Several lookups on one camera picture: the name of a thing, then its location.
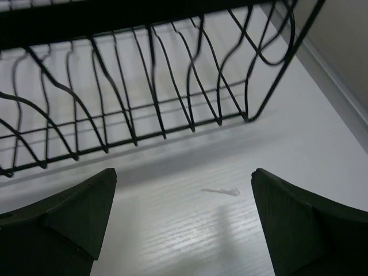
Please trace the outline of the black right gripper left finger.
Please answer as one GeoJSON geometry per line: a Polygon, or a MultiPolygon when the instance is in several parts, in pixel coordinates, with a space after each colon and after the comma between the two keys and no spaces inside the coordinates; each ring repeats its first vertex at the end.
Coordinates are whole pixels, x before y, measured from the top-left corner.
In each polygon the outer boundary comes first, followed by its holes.
{"type": "Polygon", "coordinates": [[[90,275],[116,191],[107,168],[28,206],[1,214],[1,275],[90,275]]]}

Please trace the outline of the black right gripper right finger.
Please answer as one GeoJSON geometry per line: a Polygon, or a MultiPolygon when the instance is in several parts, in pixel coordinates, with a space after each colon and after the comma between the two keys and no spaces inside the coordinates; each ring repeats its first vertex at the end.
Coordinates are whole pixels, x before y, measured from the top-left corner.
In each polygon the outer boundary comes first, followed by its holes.
{"type": "Polygon", "coordinates": [[[367,212],[262,168],[251,186],[275,275],[367,275],[367,212]]]}

